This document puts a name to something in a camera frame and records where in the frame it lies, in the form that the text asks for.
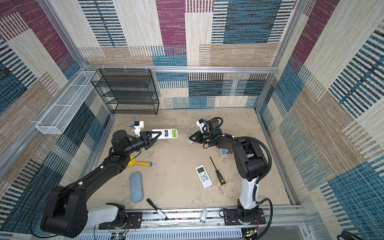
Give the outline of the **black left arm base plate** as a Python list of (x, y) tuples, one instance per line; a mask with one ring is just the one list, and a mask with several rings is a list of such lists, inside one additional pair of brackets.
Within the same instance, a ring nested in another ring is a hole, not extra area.
[(99, 230), (128, 230), (139, 229), (142, 224), (143, 212), (126, 212), (124, 215), (118, 214), (117, 218), (109, 223), (102, 223), (98, 226)]

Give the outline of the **white remote with red buttons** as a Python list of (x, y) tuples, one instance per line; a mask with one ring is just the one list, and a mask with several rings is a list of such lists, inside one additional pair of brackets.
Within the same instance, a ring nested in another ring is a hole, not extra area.
[(178, 131), (176, 129), (153, 129), (152, 131), (160, 131), (162, 135), (158, 140), (169, 140), (169, 139), (177, 139)]

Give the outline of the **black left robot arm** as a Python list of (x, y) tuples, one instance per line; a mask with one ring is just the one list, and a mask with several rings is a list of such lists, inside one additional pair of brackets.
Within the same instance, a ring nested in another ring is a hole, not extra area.
[(52, 189), (42, 205), (40, 229), (43, 232), (74, 238), (86, 227), (87, 201), (107, 181), (123, 172), (131, 161), (131, 154), (149, 149), (162, 135), (161, 132), (139, 133), (130, 136), (125, 130), (113, 134), (109, 155), (93, 171), (81, 179)]

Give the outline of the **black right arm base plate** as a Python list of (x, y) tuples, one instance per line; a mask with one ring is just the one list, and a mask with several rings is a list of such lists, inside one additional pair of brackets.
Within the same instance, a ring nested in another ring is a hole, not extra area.
[(219, 216), (224, 219), (226, 226), (235, 225), (264, 225), (267, 223), (263, 210), (259, 207), (252, 210), (221, 209)]

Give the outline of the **black yellow screwdriver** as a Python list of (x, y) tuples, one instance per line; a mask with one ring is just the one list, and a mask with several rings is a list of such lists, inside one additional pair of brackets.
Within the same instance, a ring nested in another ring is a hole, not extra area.
[(213, 166), (214, 166), (214, 168), (215, 168), (215, 172), (216, 172), (216, 174), (217, 174), (217, 177), (218, 177), (218, 180), (219, 180), (221, 186), (225, 186), (225, 185), (226, 185), (226, 182), (225, 182), (225, 180), (224, 180), (224, 178), (223, 178), (223, 175), (222, 175), (222, 174), (220, 173), (220, 171), (217, 169), (217, 167), (216, 167), (216, 165), (215, 165), (215, 163), (214, 163), (212, 157), (210, 157), (210, 160), (211, 160), (211, 162), (212, 162), (212, 164), (213, 164)]

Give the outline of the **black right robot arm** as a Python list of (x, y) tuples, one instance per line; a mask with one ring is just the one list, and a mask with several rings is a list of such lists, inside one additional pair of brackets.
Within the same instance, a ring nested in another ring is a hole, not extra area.
[(237, 215), (241, 224), (250, 224), (258, 214), (260, 181), (272, 168), (272, 157), (268, 147), (253, 137), (235, 137), (221, 130), (223, 119), (214, 117), (200, 119), (196, 125), (200, 128), (189, 136), (189, 142), (202, 144), (203, 147), (217, 147), (233, 153), (236, 168), (242, 177), (242, 191), (238, 199)]

